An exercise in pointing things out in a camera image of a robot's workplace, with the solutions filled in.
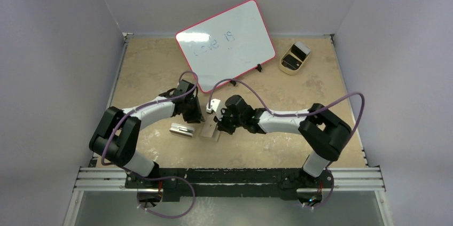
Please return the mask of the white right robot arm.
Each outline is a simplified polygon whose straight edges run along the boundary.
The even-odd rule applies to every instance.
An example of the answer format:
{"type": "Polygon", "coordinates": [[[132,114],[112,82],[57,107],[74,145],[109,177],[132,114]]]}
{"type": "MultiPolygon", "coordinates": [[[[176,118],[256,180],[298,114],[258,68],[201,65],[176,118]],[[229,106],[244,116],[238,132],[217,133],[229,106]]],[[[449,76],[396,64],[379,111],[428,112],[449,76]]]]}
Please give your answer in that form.
{"type": "Polygon", "coordinates": [[[321,180],[321,173],[337,161],[353,133],[351,127],[319,103],[302,111],[272,111],[252,108],[240,95],[225,102],[212,99],[206,111],[214,114],[217,129],[232,135],[244,128],[251,134],[289,133],[301,135],[312,152],[300,172],[301,183],[312,187],[321,180]]]}

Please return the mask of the stack of grey cards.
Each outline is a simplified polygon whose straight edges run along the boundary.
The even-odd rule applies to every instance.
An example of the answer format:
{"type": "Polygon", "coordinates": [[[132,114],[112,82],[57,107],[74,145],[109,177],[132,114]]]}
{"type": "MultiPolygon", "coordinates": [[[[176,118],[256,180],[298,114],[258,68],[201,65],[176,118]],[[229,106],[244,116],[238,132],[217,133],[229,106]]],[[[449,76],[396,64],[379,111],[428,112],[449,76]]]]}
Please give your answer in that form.
{"type": "Polygon", "coordinates": [[[307,47],[305,44],[302,42],[296,42],[294,44],[294,51],[293,53],[298,56],[298,57],[306,57],[310,55],[311,50],[309,47],[307,47]]]}

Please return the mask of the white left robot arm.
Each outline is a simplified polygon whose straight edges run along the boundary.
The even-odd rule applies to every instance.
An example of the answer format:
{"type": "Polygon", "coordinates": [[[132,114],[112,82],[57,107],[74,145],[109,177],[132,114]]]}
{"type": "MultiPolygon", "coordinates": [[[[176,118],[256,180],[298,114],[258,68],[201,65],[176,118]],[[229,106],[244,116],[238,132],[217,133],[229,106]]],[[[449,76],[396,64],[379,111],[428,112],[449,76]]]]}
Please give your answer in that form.
{"type": "Polygon", "coordinates": [[[160,120],[177,115],[181,115],[186,123],[204,121],[198,88],[186,80],[137,107],[123,110],[109,107],[89,142],[89,149],[113,165],[138,174],[141,184],[153,188],[159,183],[159,165],[137,151],[139,133],[160,120]]]}

